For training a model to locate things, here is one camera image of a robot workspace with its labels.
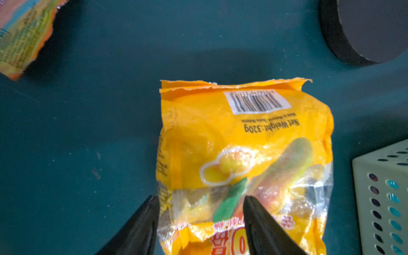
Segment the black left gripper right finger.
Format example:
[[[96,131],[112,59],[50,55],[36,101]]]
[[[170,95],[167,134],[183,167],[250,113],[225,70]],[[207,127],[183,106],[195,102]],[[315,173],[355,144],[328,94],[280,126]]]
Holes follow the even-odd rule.
[[[243,203],[245,231],[251,255],[306,255],[253,196]]]

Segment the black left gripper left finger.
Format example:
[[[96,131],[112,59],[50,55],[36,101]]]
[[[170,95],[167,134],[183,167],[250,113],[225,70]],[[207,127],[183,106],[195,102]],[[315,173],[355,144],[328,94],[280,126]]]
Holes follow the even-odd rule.
[[[153,255],[160,204],[156,195],[149,196],[98,255]]]

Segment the yellow Cocoaland gummy bag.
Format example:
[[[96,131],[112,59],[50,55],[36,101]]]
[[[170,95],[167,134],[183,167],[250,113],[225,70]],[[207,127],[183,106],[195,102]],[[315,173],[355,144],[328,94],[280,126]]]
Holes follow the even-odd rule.
[[[306,254],[326,254],[334,120],[302,91],[306,82],[162,81],[156,180],[165,254],[247,255],[246,196]]]

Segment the pale green plastic basket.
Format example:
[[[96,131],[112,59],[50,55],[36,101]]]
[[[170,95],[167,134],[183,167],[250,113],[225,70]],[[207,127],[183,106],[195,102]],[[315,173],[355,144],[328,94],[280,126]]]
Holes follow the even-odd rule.
[[[408,142],[352,161],[364,255],[408,254]]]

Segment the Fox's Fruits bag corner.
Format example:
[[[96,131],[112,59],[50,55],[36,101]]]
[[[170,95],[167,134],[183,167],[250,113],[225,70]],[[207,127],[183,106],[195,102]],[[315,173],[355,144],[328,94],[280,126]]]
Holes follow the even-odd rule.
[[[67,1],[1,1],[1,74],[18,80],[53,33],[58,10]]]

